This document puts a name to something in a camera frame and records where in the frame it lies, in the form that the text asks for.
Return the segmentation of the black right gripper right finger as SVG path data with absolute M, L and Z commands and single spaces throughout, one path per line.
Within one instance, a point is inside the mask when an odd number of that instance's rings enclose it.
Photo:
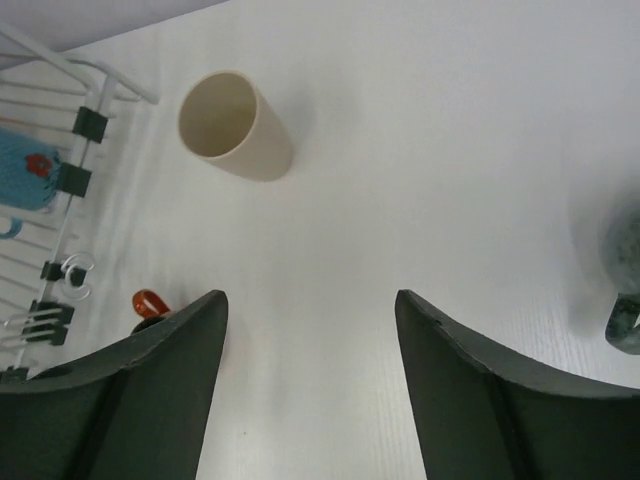
M 638 478 L 638 390 L 525 356 L 410 290 L 395 318 L 428 478 Z

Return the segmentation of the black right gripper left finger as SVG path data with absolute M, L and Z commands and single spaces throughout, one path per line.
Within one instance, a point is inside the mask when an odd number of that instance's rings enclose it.
M 2 385 L 2 478 L 195 478 L 227 324 L 227 296 L 213 290 L 105 348 Z

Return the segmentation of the grey green speckled mug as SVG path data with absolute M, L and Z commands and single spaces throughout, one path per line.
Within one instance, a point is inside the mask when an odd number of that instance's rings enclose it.
M 603 239 L 601 259 L 617 298 L 605 327 L 606 341 L 639 355 L 639 205 L 622 210 Z

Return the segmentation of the blue mug white interior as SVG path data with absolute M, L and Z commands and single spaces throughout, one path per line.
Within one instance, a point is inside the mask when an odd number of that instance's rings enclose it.
M 47 143 L 1 128 L 1 205 L 42 211 L 56 197 L 62 166 L 59 151 Z

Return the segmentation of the beige handleless cup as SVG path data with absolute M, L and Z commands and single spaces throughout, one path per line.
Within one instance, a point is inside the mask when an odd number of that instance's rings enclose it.
M 237 71 L 201 79 L 178 114 L 184 147 L 229 174 L 275 181 L 292 166 L 294 149 L 281 119 L 256 85 Z

